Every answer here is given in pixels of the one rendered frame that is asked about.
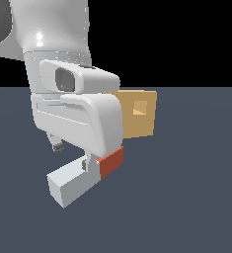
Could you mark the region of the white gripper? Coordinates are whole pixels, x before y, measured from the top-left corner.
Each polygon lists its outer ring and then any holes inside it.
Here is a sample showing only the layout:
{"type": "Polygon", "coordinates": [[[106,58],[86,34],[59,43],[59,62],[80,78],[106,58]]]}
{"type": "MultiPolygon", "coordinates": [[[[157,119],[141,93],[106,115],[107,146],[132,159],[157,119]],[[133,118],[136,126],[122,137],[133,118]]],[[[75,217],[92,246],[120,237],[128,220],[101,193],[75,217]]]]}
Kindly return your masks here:
{"type": "Polygon", "coordinates": [[[85,151],[84,172],[101,180],[98,156],[106,157],[122,144],[122,110],[112,94],[64,94],[58,100],[31,97],[37,128],[47,132],[52,150],[64,151],[61,139],[85,151]]]}

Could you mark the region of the tan box with square hole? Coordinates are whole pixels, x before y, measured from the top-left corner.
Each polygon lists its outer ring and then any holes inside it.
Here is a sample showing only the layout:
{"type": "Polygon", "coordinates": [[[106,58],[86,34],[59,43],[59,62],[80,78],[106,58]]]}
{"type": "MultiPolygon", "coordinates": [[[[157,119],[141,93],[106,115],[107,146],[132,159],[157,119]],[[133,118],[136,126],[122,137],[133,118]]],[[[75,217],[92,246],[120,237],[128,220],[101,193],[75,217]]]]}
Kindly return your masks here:
{"type": "Polygon", "coordinates": [[[123,138],[153,134],[156,91],[118,90],[104,93],[104,96],[113,97],[106,114],[105,137],[121,141],[123,138]]]}

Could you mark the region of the white peg with red end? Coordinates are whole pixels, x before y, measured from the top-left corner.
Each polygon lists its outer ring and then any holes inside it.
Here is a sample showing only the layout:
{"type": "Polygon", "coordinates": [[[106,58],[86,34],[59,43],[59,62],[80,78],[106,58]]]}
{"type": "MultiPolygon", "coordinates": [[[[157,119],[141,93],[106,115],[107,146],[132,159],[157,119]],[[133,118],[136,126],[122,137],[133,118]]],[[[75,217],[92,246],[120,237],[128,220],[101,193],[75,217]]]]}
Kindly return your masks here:
{"type": "MultiPolygon", "coordinates": [[[[124,147],[121,146],[107,157],[98,157],[101,180],[123,163],[123,151],[124,147]]],[[[84,172],[82,169],[84,158],[85,154],[46,175],[50,194],[63,208],[101,181],[91,178],[84,172]]]]}

